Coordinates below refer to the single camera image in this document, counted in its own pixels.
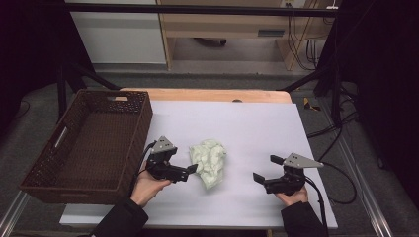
white board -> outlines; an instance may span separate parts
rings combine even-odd
[[[223,144],[227,155],[224,179],[206,190],[201,178],[166,187],[145,208],[148,227],[173,228],[277,228],[283,226],[284,205],[264,187],[253,181],[253,172],[266,179],[283,175],[283,167],[270,161],[270,155],[287,158],[297,153],[313,158],[298,110],[294,104],[158,102],[151,103],[153,119],[147,144],[166,136],[178,147],[172,165],[191,165],[189,147],[205,139]],[[337,223],[317,169],[305,175],[320,188],[325,199],[330,228]],[[320,218],[317,192],[306,185],[309,201]],[[111,206],[69,204],[60,223],[72,226],[96,225]]]

wicker basket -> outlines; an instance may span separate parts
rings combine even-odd
[[[21,190],[46,203],[117,203],[129,192],[152,115],[147,92],[80,90]]]

crumpled cloth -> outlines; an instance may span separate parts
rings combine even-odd
[[[221,143],[207,139],[189,148],[192,164],[198,164],[197,174],[207,189],[221,183],[226,151]]]

black sleeve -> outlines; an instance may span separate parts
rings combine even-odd
[[[281,214],[284,228],[290,237],[326,236],[322,223],[308,202],[290,205]]]
[[[96,226],[90,236],[135,236],[148,220],[148,215],[130,198],[115,205]]]

hand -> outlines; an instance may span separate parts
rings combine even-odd
[[[170,185],[169,180],[156,180],[148,171],[142,171],[136,181],[133,189],[131,199],[141,207],[145,207],[148,202],[156,197],[157,193],[163,190],[164,187]]]
[[[290,206],[300,201],[308,202],[308,192],[305,186],[303,186],[300,191],[295,192],[291,196],[286,196],[280,193],[275,194],[275,196],[279,198],[286,206]]]

